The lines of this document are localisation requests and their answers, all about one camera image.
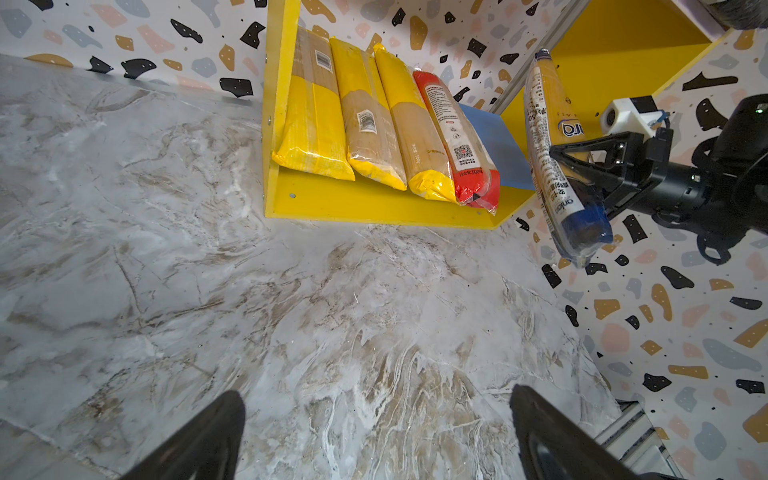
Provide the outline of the clear yellow spaghetti packet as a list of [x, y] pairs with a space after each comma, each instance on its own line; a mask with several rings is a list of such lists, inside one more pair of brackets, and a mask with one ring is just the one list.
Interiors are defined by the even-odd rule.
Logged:
[[336, 38], [330, 47], [350, 165], [370, 180], [405, 191], [403, 159], [374, 57]]

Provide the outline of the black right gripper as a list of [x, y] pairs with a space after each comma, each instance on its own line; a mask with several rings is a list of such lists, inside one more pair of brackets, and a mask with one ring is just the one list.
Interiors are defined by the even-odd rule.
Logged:
[[654, 219], [674, 219], [674, 209], [663, 198], [661, 188], [670, 170], [673, 138], [671, 128], [660, 128], [648, 139], [640, 133], [623, 132], [553, 145], [549, 154], [572, 171], [566, 178], [579, 198], [602, 206], [609, 219], [625, 210]]

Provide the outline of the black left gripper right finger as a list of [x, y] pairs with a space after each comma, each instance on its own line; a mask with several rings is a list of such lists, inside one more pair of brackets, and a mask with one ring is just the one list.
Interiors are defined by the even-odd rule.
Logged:
[[636, 477], [533, 388], [516, 385], [510, 408], [527, 479]]

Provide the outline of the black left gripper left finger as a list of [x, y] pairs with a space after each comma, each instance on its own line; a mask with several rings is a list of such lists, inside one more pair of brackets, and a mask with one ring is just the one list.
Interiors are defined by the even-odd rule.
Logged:
[[224, 392], [123, 477], [233, 479], [245, 414], [240, 393]]

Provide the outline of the red pasta packet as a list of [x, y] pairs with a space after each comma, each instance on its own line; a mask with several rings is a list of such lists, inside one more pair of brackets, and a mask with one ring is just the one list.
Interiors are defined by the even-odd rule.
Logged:
[[457, 203], [495, 215], [500, 173], [479, 135], [439, 77], [420, 70], [413, 77], [449, 158]]

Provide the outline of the dark blue pasta bag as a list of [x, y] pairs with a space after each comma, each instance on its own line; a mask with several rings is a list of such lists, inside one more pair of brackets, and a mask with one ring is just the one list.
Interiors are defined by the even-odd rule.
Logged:
[[528, 159], [552, 239], [562, 258], [584, 268], [613, 242], [603, 198], [592, 182], [551, 152], [586, 134], [547, 49], [534, 55], [524, 89]]

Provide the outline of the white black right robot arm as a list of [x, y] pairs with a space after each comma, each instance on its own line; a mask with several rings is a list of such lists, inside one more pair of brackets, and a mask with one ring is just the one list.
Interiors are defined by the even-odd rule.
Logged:
[[767, 97], [742, 99], [721, 133], [694, 149], [691, 165], [671, 161], [672, 140], [662, 127], [649, 139], [615, 133], [550, 153], [597, 188], [608, 218], [647, 214], [696, 234], [702, 257], [725, 264], [748, 231], [767, 231]]

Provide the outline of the yellow spaghetti bag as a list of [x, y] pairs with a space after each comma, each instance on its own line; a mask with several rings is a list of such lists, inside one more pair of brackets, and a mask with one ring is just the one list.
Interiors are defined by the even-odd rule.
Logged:
[[280, 145], [280, 166], [336, 180], [353, 181], [331, 46], [327, 39], [297, 30], [292, 76]]

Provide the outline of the yellow spaghetti box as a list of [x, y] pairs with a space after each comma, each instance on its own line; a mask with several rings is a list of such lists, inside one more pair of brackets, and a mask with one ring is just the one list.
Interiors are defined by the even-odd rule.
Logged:
[[442, 140], [411, 70], [381, 44], [374, 59], [390, 107], [408, 189], [426, 200], [455, 204], [455, 185]]

